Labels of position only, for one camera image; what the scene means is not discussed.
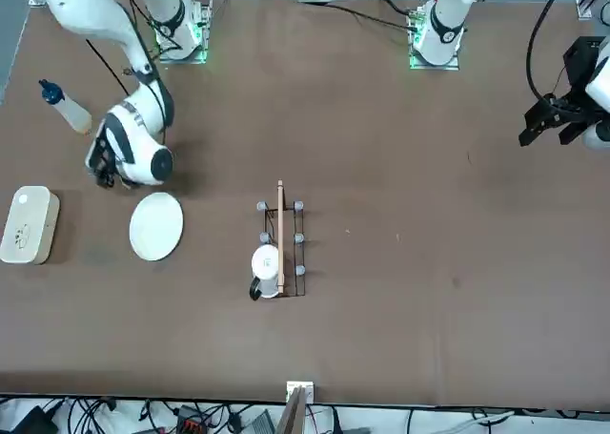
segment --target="white plate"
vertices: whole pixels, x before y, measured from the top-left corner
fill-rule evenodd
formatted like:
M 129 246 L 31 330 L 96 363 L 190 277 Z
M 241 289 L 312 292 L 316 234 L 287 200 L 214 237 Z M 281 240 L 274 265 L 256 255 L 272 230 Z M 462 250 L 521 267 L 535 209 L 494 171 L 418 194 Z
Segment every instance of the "white plate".
M 184 218 L 178 201 L 167 193 L 144 197 L 133 211 L 130 242 L 144 260 L 165 258 L 182 236 Z

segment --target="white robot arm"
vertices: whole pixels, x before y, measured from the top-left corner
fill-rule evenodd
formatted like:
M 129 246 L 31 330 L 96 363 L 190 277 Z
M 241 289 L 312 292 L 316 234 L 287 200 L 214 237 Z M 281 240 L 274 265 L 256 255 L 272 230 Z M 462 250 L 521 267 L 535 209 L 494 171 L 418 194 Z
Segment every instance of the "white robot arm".
M 47 0 L 66 30 L 113 40 L 120 45 L 138 79 L 137 90 L 106 114 L 86 158 L 98 184 L 112 186 L 117 174 L 126 184 L 161 184 L 173 169 L 170 151 L 154 140 L 173 122 L 173 100 L 125 10 L 114 0 Z M 177 47 L 174 57 L 195 48 L 189 29 L 188 2 L 145 0 L 152 19 Z
M 442 66 L 457 52 L 464 21 L 475 0 L 428 0 L 424 6 L 426 25 L 414 49 L 431 65 Z

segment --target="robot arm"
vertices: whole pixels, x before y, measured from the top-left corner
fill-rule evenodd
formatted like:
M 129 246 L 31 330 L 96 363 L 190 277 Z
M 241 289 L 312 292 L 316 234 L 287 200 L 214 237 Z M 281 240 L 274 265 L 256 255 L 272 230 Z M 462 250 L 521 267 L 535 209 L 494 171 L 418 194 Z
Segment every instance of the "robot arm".
M 431 65 L 442 66 L 457 52 L 464 21 L 475 0 L 428 0 L 424 6 L 426 25 L 414 49 Z
M 559 132 L 562 145 L 582 135 L 589 148 L 610 148 L 609 56 L 610 37 L 578 38 L 563 55 L 570 91 L 561 97 L 548 93 L 528 110 L 519 144 L 527 146 L 542 132 L 566 126 Z
M 145 1 L 160 24 L 175 22 L 174 11 L 183 7 L 180 0 Z M 172 124 L 173 100 L 129 16 L 114 0 L 47 2 L 64 29 L 118 43 L 139 81 L 137 90 L 112 107 L 100 124 L 86 158 L 87 168 L 103 186 L 112 186 L 115 174 L 126 183 L 161 184 L 172 172 L 173 160 L 153 137 Z

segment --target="black handle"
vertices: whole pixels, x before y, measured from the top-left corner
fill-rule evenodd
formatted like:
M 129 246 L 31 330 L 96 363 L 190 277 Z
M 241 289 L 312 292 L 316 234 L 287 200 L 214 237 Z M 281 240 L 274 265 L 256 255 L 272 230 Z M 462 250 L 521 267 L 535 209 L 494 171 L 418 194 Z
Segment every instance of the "black handle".
M 260 289 L 258 289 L 259 284 L 260 284 L 260 278 L 254 277 L 254 279 L 252 280 L 252 283 L 250 283 L 250 299 L 252 299 L 252 300 L 260 299 L 260 295 L 262 294 L 262 291 Z

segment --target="blue bottle cap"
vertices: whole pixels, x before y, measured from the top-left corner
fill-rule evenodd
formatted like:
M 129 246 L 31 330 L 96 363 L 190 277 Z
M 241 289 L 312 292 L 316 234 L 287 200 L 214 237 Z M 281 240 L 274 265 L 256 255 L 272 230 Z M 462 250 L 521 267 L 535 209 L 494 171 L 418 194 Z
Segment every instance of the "blue bottle cap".
M 60 100 L 64 99 L 64 92 L 55 83 L 50 83 L 46 79 L 38 81 L 42 86 L 42 98 L 44 98 L 48 104 L 55 105 Z

